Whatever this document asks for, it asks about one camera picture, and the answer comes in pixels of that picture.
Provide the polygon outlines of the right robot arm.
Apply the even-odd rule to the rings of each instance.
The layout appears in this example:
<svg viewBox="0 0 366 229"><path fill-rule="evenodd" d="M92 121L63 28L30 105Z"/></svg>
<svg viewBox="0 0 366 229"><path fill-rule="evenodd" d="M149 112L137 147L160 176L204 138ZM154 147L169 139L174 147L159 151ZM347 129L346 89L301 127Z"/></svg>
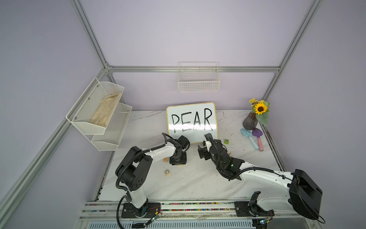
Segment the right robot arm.
<svg viewBox="0 0 366 229"><path fill-rule="evenodd" d="M228 181L252 181L277 191L272 194L255 191L247 204L250 216L273 214L275 210L293 210L307 219L325 223L319 213L323 192L306 172L300 169L283 172L258 167L229 156L227 148L211 134L205 134L204 138L204 147L198 147L199 156L212 160L221 176Z"/></svg>

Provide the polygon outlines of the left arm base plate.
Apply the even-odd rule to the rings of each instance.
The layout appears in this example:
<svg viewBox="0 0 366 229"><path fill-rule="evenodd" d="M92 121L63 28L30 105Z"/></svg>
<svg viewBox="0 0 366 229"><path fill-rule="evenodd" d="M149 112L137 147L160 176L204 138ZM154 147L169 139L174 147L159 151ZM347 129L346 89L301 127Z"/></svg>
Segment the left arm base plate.
<svg viewBox="0 0 366 229"><path fill-rule="evenodd" d="M123 204L121 211L122 219L136 219L136 218L152 218L157 212L161 211L161 203L152 202L145 203L141 208L135 207L133 204L126 202Z"/></svg>

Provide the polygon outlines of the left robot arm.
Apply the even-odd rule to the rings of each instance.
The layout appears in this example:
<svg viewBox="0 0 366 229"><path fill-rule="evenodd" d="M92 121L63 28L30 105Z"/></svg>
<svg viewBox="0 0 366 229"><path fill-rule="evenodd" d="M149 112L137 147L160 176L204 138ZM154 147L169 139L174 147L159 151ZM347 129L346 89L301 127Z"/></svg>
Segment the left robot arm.
<svg viewBox="0 0 366 229"><path fill-rule="evenodd" d="M148 149L132 147L115 171L117 176L115 187L124 190L128 202L137 209L148 203L143 184L153 163L164 158L167 158L173 166L187 163L186 152L190 148L190 141L183 135L178 139L166 133L162 135L164 142L158 146Z"/></svg>

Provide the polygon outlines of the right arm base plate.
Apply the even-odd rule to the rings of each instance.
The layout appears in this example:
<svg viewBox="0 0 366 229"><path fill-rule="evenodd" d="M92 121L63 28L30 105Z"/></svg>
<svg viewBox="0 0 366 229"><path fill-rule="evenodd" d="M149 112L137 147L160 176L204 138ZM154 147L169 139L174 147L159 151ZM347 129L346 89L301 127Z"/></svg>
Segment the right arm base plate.
<svg viewBox="0 0 366 229"><path fill-rule="evenodd" d="M234 208L238 217L273 217L274 211L265 211L256 203L251 204L249 201L236 201Z"/></svg>

